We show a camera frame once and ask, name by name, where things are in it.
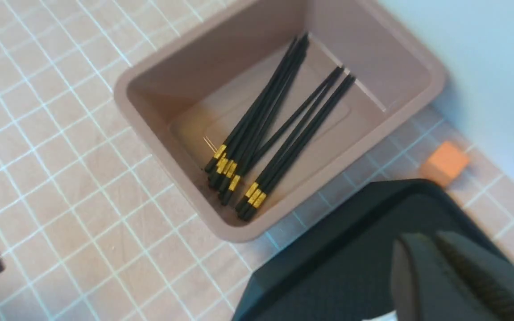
grid pattern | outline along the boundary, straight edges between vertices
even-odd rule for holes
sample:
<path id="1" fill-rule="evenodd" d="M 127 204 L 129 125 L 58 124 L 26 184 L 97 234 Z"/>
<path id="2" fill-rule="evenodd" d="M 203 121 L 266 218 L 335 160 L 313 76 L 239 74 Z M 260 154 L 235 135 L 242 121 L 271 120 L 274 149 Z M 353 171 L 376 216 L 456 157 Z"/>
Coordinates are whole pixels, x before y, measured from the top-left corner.
<path id="1" fill-rule="evenodd" d="M 514 260 L 514 183 L 432 108 L 259 239 L 216 239 L 112 102 L 127 67 L 230 0 L 0 0 L 0 320 L 224 320 L 250 273 L 370 181 L 416 177 L 443 140 L 449 189 Z"/>

white wall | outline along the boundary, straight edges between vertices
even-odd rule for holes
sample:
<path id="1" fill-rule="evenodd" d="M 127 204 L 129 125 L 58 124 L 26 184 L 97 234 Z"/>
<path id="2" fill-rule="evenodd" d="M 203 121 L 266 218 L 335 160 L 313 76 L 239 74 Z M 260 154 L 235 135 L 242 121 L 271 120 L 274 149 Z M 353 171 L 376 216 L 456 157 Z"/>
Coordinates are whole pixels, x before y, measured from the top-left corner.
<path id="1" fill-rule="evenodd" d="M 433 105 L 514 179 L 514 1 L 380 3 L 448 69 Z"/>

black chopstick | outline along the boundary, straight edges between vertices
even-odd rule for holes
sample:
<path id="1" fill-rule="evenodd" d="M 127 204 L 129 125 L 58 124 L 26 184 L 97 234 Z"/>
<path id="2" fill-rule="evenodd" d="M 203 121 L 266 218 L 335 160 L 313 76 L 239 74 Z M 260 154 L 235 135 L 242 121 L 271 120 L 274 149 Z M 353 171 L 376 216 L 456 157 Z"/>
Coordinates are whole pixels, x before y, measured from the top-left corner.
<path id="1" fill-rule="evenodd" d="M 245 175 L 247 175 L 247 173 L 251 169 L 253 169 L 253 167 L 257 164 L 257 162 L 259 162 L 259 160 L 261 160 L 261 157 L 263 157 L 263 155 L 265 155 L 269 151 L 269 149 L 277 142 L 277 140 L 279 140 L 279 138 L 293 124 L 293 122 L 295 120 L 297 120 L 297 118 L 304 112 L 304 110 L 306 110 L 306 108 L 308 108 L 310 106 L 310 104 L 313 102 L 313 100 L 316 97 L 318 97 L 318 95 L 322 92 L 322 90 L 326 86 L 332 87 L 334 85 L 334 83 L 337 80 L 337 77 L 340 75 L 341 72 L 342 72 L 342 67 L 336 67 L 336 69 L 334 69 L 332 71 L 332 73 L 330 73 L 330 75 L 328 77 L 326 77 L 326 79 L 324 79 L 324 81 L 304 101 L 304 103 L 302 103 L 302 105 L 299 108 L 297 108 L 297 110 L 290 116 L 290 118 L 288 118 L 288 120 L 286 120 L 286 122 L 284 122 L 284 124 L 279 128 L 279 130 L 277 130 L 277 132 L 275 132 L 275 134 L 273 134 L 273 136 L 271 136 L 271 138 L 269 138 L 269 140 L 267 142 L 265 142 L 265 144 L 263 144 L 263 146 L 261 146 L 261 148 L 259 148 L 259 150 L 257 150 L 253 154 L 253 156 L 251 157 L 251 160 L 249 162 L 243 163 L 243 165 L 240 167 L 237 174 L 231 180 L 231 183 L 230 183 L 227 191 L 223 195 L 222 205 L 227 205 L 229 203 L 229 201 L 231 200 L 231 197 L 233 195 L 233 192 L 235 191 L 235 189 L 237 188 L 237 185 L 239 184 L 239 181 Z"/>
<path id="2" fill-rule="evenodd" d="M 254 119 L 251 121 L 251 124 L 249 125 L 247 132 L 241 137 L 240 140 L 237 141 L 235 151 L 231 154 L 231 158 L 222 169 L 218 169 L 218 175 L 214 175 L 210 179 L 211 187 L 220 187 L 224 180 L 231 179 L 233 177 L 232 173 L 235 172 L 235 169 L 237 168 L 241 157 L 245 153 L 245 150 L 247 149 L 250 142 L 255 139 L 255 134 L 259 132 L 259 129 L 266 121 L 267 115 L 269 114 L 271 107 L 273 107 L 272 103 L 275 101 L 275 99 L 277 99 L 277 97 L 279 97 L 279 93 L 283 89 L 283 85 L 286 83 L 287 78 L 292 73 L 293 69 L 298 64 L 301 55 L 304 54 L 304 51 L 306 51 L 307 48 L 308 36 L 304 35 L 297 42 L 297 44 L 294 47 L 294 50 L 292 50 L 292 53 L 288 58 L 288 63 L 285 66 L 283 66 L 277 81 L 271 86 L 271 89 L 264 97 L 262 107 L 260 108 L 260 111 L 257 113 L 257 115 L 254 117 Z"/>
<path id="3" fill-rule="evenodd" d="M 270 175 L 270 172 L 274 169 L 275 165 L 279 162 L 279 160 L 283 157 L 285 152 L 290 149 L 291 145 L 293 144 L 294 140 L 297 139 L 299 134 L 301 133 L 301 130 L 304 128 L 304 126 L 307 125 L 308 120 L 312 117 L 312 115 L 315 113 L 316 108 L 320 106 L 324 98 L 327 96 L 328 92 L 332 89 L 332 86 L 336 83 L 338 78 L 343 72 L 343 67 L 337 67 L 332 71 L 332 73 L 328 76 L 327 85 L 324 87 L 322 93 L 316 98 L 312 106 L 308 109 L 306 114 L 301 118 L 301 120 L 298 122 L 298 124 L 294 127 L 291 134 L 289 134 L 289 137 L 283 142 L 277 153 L 273 156 L 273 158 L 269 161 L 267 166 L 265 166 L 265 169 L 259 174 L 257 179 L 255 179 L 255 182 L 249 187 L 245 195 L 241 198 L 241 200 L 237 203 L 235 206 L 235 210 L 237 212 L 240 212 L 242 207 L 247 204 L 249 201 L 249 198 L 253 193 L 261 186 L 263 181 L 267 179 L 267 177 Z"/>
<path id="4" fill-rule="evenodd" d="M 231 164 L 230 160 L 232 156 L 235 154 L 235 151 L 242 144 L 244 138 L 246 138 L 245 136 L 247 136 L 247 130 L 251 128 L 251 126 L 255 122 L 255 119 L 259 118 L 259 115 L 261 112 L 263 112 L 263 109 L 267 108 L 267 104 L 265 104 L 265 101 L 269 99 L 268 97 L 271 95 L 271 92 L 274 91 L 277 87 L 279 79 L 282 79 L 284 77 L 287 67 L 289 67 L 289 65 L 292 62 L 297 45 L 298 39 L 295 38 L 289 46 L 288 50 L 285 52 L 285 55 L 281 59 L 281 62 L 277 66 L 277 69 L 273 73 L 273 76 L 269 80 L 269 83 L 267 83 L 263 91 L 259 94 L 259 97 L 257 97 L 257 99 L 249 108 L 249 110 L 251 110 L 251 113 L 246 118 L 245 123 L 242 124 L 240 130 L 236 133 L 236 136 L 232 138 L 232 141 L 228 145 L 228 148 L 225 150 L 225 152 L 221 153 L 220 159 L 216 164 L 217 166 L 214 166 L 214 171 L 212 171 L 212 173 L 210 173 L 208 177 L 209 186 L 212 189 L 216 188 L 217 184 L 220 182 L 220 179 L 222 178 L 222 174 L 226 170 L 226 167 L 228 166 L 228 164 Z"/>
<path id="5" fill-rule="evenodd" d="M 297 53 L 298 56 L 294 61 L 294 65 L 290 67 L 290 72 L 288 73 L 286 79 L 283 80 L 284 84 L 281 87 L 281 91 L 277 96 L 276 101 L 273 104 L 273 107 L 271 107 L 269 114 L 265 117 L 265 120 L 261 125 L 261 128 L 254 132 L 253 136 L 249 137 L 249 144 L 245 147 L 243 154 L 237 161 L 237 167 L 230 169 L 227 172 L 226 177 L 222 180 L 221 185 L 218 188 L 218 191 L 220 192 L 222 199 L 222 205 L 227 205 L 227 203 L 223 201 L 224 193 L 228 190 L 231 180 L 233 179 L 233 177 L 235 177 L 237 170 L 239 170 L 239 166 L 243 166 L 244 163 L 251 162 L 253 154 L 257 150 L 259 144 L 261 144 L 263 138 L 267 135 L 267 132 L 269 132 L 269 128 L 271 127 L 271 124 L 273 124 L 273 121 L 277 117 L 280 108 L 283 106 L 284 100 L 287 98 L 287 94 L 291 91 L 294 79 L 296 79 L 297 73 L 300 70 L 300 67 L 305 59 L 307 48 L 308 39 L 305 39 L 302 52 Z"/>
<path id="6" fill-rule="evenodd" d="M 277 187 L 278 183 L 288 172 L 294 161 L 298 159 L 298 155 L 302 152 L 302 150 L 304 150 L 306 144 L 310 142 L 314 134 L 330 115 L 331 111 L 334 110 L 334 107 L 338 104 L 340 99 L 352 87 L 355 80 L 355 77 L 348 75 L 344 81 L 341 82 L 335 93 L 332 94 L 327 103 L 325 103 L 323 108 L 321 108 L 315 118 L 310 122 L 309 126 L 303 130 L 302 134 L 296 141 L 294 141 L 294 144 L 291 145 L 291 150 L 287 151 L 286 155 L 283 157 L 283 160 L 280 161 L 276 166 L 275 172 L 272 173 L 272 175 L 269 176 L 268 181 L 263 184 L 263 189 L 261 192 L 257 190 L 253 193 L 253 195 L 251 195 L 247 204 L 244 205 L 246 210 L 241 210 L 239 213 L 239 218 L 246 222 L 251 221 L 255 213 L 257 213 L 257 209 L 259 209 L 259 207 L 263 204 L 263 201 L 265 201 L 267 198 L 267 195 L 269 195 L 271 191 Z"/>
<path id="7" fill-rule="evenodd" d="M 283 56 L 283 58 L 281 59 L 281 62 L 277 66 L 277 69 L 273 73 L 273 76 L 271 77 L 271 79 L 269 79 L 269 83 L 267 83 L 267 85 L 265 86 L 263 91 L 261 91 L 261 93 L 259 94 L 257 99 L 255 99 L 255 101 L 253 102 L 251 107 L 247 110 L 247 112 L 245 112 L 245 115 L 241 118 L 241 120 L 239 120 L 239 122 L 237 123 L 235 128 L 233 128 L 233 130 L 230 132 L 230 134 L 227 136 L 227 138 L 221 144 L 220 148 L 217 149 L 214 156 L 207 163 L 206 167 L 204 168 L 206 173 L 210 173 L 212 170 L 214 170 L 216 168 L 216 165 L 222 158 L 223 154 L 226 152 L 227 148 L 230 147 L 229 145 L 232 142 L 232 140 L 235 137 L 237 137 L 238 135 L 240 135 L 240 132 L 243 132 L 245 130 L 245 128 L 247 128 L 247 124 L 249 124 L 249 122 L 251 122 L 251 119 L 253 118 L 256 109 L 259 108 L 259 106 L 261 105 L 261 101 L 263 100 L 265 95 L 269 92 L 269 90 L 271 89 L 271 86 L 278 79 L 281 70 L 283 69 L 284 65 L 287 63 L 287 60 L 289 59 L 289 57 L 291 57 L 291 53 L 292 53 L 293 48 L 296 45 L 296 43 L 297 43 L 297 37 L 294 37 L 293 41 L 291 42 L 291 45 L 289 45 L 287 51 L 285 52 L 285 55 Z"/>

plastic container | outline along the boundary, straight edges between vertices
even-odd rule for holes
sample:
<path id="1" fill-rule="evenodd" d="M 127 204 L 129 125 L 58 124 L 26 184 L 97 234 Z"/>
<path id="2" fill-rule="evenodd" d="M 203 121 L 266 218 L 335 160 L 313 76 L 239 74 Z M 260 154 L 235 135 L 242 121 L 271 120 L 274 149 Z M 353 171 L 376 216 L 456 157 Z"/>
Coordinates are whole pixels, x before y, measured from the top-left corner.
<path id="1" fill-rule="evenodd" d="M 358 80 L 245 223 L 220 205 L 202 167 L 304 30 L 311 46 L 272 132 L 336 65 L 344 63 Z M 444 82 L 437 59 L 371 0 L 238 0 L 126 71 L 114 98 L 208 227 L 222 239 L 244 242 L 430 103 Z M 245 177 L 245 185 L 276 150 Z"/>

orange foam cube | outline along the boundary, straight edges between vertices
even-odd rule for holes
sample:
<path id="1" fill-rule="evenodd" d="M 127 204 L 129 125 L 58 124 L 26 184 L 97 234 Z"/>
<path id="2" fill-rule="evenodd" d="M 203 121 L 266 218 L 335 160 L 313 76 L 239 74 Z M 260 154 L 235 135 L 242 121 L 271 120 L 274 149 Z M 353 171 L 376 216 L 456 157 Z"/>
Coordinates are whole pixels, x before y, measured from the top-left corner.
<path id="1" fill-rule="evenodd" d="M 469 164 L 467 154 L 452 142 L 444 142 L 420 167 L 422 177 L 447 187 Z"/>

